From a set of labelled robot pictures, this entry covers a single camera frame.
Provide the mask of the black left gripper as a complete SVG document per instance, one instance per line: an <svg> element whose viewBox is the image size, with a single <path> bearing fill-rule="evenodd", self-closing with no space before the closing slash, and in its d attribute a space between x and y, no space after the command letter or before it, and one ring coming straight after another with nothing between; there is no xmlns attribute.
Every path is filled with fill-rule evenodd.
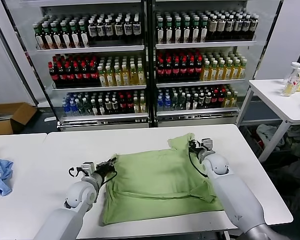
<svg viewBox="0 0 300 240"><path fill-rule="evenodd" d="M116 157L112 157L110 160L97 164L95 167L95 172L101 177L106 177L109 173L114 173Z"/></svg>

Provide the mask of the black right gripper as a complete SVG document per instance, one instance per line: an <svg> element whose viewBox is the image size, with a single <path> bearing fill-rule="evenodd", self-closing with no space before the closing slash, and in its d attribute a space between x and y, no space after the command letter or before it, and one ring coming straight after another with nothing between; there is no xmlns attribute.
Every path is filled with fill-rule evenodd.
<svg viewBox="0 0 300 240"><path fill-rule="evenodd" d="M188 152L194 153L198 157L199 153L203 150L201 143L195 139L188 142Z"/></svg>

